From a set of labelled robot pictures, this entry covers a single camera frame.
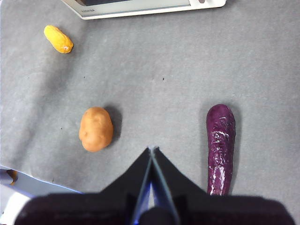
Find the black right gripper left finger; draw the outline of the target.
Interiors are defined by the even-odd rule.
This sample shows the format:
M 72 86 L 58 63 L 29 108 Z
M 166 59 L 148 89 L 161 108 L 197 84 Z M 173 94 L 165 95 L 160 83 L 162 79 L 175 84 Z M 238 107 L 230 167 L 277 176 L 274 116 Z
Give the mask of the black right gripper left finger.
M 101 192 L 35 197 L 18 214 L 16 225 L 128 225 L 147 188 L 150 149 Z

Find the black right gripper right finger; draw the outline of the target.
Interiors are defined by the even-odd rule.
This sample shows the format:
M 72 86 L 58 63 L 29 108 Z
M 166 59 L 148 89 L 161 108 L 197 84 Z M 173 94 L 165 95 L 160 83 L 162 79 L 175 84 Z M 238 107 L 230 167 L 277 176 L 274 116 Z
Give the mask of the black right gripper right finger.
M 177 225 L 293 225 L 285 206 L 257 196 L 209 195 L 155 148 L 152 151 L 155 206 Z

